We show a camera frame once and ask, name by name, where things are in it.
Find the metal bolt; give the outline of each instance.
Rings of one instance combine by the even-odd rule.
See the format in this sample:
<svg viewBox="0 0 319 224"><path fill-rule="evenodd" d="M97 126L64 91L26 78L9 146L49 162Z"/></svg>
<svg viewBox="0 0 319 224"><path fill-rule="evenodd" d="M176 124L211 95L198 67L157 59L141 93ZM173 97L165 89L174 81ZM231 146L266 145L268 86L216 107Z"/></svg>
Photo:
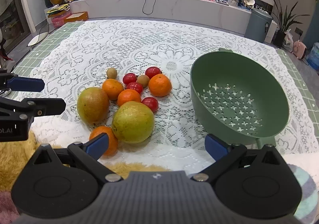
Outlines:
<svg viewBox="0 0 319 224"><path fill-rule="evenodd" d="M20 118L21 120L26 120L26 119L28 119L28 116L23 113L23 114L20 114L20 115L19 115L19 118Z"/></svg>
<svg viewBox="0 0 319 224"><path fill-rule="evenodd" d="M198 173L198 174L193 176L193 179L195 181L198 181L198 182L205 182L208 180L208 178L209 178L209 176L207 174L204 174L204 173Z"/></svg>
<svg viewBox="0 0 319 224"><path fill-rule="evenodd" d="M107 180L108 182L118 182L120 181L121 176L117 175L117 174L108 174L105 176L105 180Z"/></svg>

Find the orange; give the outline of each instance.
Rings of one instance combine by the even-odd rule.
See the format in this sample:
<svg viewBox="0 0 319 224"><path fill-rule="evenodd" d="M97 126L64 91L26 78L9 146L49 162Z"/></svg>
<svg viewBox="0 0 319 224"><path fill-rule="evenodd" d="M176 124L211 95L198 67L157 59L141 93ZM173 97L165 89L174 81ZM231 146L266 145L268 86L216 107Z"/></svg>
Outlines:
<svg viewBox="0 0 319 224"><path fill-rule="evenodd" d="M167 76L157 74L150 79L148 88L153 96L164 97L171 92L172 83Z"/></svg>
<svg viewBox="0 0 319 224"><path fill-rule="evenodd" d="M104 152L103 155L105 155L105 156L114 155L117 151L117 146L118 146L119 141L114 136L113 131L110 127L100 126L100 127L95 128L91 132L89 140L95 138L96 136L100 135L101 133L106 133L108 135L108 149L107 149L107 151Z"/></svg>
<svg viewBox="0 0 319 224"><path fill-rule="evenodd" d="M125 89L119 94L117 98L117 104L118 106L121 106L128 101L141 102L141 96L137 91L133 89Z"/></svg>
<svg viewBox="0 0 319 224"><path fill-rule="evenodd" d="M110 100L116 100L120 92L124 90L124 87L119 81L110 78L104 81L102 89L107 93Z"/></svg>

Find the blue rubber tip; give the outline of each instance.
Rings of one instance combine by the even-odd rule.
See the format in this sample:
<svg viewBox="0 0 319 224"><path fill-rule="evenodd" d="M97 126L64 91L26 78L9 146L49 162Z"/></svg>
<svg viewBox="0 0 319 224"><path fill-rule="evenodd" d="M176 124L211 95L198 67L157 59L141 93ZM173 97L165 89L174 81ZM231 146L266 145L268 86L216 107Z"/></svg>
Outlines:
<svg viewBox="0 0 319 224"><path fill-rule="evenodd" d="M12 91L41 92L44 85L42 79L29 77L13 77L7 81L7 87Z"/></svg>
<svg viewBox="0 0 319 224"><path fill-rule="evenodd" d="M209 155L216 161L220 160L222 157L228 154L228 145L227 147L218 142L217 139L214 139L210 135L205 137L205 149Z"/></svg>
<svg viewBox="0 0 319 224"><path fill-rule="evenodd" d="M93 142L87 146L86 153L95 160L98 160L108 149L108 135L106 133L100 134L92 141Z"/></svg>

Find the cherry tomato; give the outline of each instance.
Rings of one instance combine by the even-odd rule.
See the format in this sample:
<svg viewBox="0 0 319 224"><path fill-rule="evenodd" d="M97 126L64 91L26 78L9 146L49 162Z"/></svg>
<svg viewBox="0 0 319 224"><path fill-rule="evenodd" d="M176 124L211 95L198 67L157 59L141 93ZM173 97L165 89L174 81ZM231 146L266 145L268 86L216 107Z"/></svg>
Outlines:
<svg viewBox="0 0 319 224"><path fill-rule="evenodd" d="M158 67L149 67L146 71L145 71L145 75L148 76L150 79L157 75L157 74L161 74L161 70Z"/></svg>
<svg viewBox="0 0 319 224"><path fill-rule="evenodd" d="M127 73L124 77L123 77L123 83L125 85L130 84L131 82L136 82L137 76L134 73Z"/></svg>
<svg viewBox="0 0 319 224"><path fill-rule="evenodd" d="M159 108L159 103L154 97L146 97L142 100L142 104L146 105L148 108L152 110L153 113Z"/></svg>
<svg viewBox="0 0 319 224"><path fill-rule="evenodd" d="M137 91L139 94L143 92L143 86L140 83L137 82L131 82L126 86L126 89L133 89Z"/></svg>

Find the plastic strainer basket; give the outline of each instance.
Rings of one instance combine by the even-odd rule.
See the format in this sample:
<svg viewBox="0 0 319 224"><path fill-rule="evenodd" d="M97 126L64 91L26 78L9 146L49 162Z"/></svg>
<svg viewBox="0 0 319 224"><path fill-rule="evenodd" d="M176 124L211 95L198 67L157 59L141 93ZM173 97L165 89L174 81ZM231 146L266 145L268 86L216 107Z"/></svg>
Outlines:
<svg viewBox="0 0 319 224"><path fill-rule="evenodd" d="M232 51L212 52L194 62L190 79L194 111L207 132L228 144L276 145L289 106L265 68Z"/></svg>

